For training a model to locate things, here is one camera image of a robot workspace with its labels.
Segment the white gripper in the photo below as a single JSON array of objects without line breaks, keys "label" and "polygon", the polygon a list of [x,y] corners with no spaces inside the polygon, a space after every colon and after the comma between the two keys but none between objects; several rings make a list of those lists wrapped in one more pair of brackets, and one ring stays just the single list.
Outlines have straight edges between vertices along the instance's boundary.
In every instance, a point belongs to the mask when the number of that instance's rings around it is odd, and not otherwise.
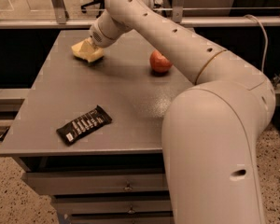
[{"label": "white gripper", "polygon": [[90,38],[82,41],[81,51],[93,54],[100,48],[107,48],[114,44],[123,34],[132,30],[131,27],[115,21],[105,10],[91,26]]}]

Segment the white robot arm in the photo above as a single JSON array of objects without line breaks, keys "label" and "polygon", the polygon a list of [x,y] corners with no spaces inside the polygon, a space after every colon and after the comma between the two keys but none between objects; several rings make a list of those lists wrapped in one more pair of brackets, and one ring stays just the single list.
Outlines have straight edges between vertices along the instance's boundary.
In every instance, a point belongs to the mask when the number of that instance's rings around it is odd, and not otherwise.
[{"label": "white robot arm", "polygon": [[152,8],[152,0],[105,0],[90,36],[106,48],[135,30],[192,84],[171,102],[161,131],[175,224],[266,224],[256,143],[275,110],[271,81]]}]

